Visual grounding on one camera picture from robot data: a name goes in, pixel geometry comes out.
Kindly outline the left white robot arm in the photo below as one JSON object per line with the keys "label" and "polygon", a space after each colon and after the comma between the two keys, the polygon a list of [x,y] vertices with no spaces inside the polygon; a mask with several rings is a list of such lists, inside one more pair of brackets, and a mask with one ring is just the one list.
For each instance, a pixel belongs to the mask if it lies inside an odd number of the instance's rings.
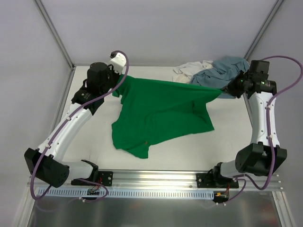
{"label": "left white robot arm", "polygon": [[124,59],[90,65],[66,115],[38,148],[28,148],[24,154],[32,175],[31,185],[36,178],[54,188],[61,187],[67,180],[83,180],[88,185],[98,181],[96,164],[87,160],[64,162],[63,158],[77,133],[104,103],[104,98],[122,84],[128,69],[129,64]]}

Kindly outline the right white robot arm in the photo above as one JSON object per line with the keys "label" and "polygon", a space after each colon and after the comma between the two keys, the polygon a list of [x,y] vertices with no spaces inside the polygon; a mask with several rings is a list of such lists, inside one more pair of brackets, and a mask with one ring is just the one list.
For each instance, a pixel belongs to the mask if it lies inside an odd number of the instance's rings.
{"label": "right white robot arm", "polygon": [[236,98],[247,95],[251,109],[252,135],[250,144],[241,149],[230,162],[218,163],[213,168],[212,184],[218,188],[236,177],[265,176],[267,188],[272,174],[287,157],[276,134],[276,82],[268,80],[268,61],[253,60],[246,72],[241,71],[222,91]]}

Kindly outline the green t-shirt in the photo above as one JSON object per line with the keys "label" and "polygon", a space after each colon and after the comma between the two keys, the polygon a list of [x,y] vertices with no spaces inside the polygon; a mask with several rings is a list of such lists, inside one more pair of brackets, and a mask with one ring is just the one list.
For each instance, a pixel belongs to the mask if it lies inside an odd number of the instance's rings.
{"label": "green t-shirt", "polygon": [[213,131],[206,105],[221,93],[219,88],[127,76],[113,93],[122,105],[112,123],[113,145],[146,159],[151,145]]}

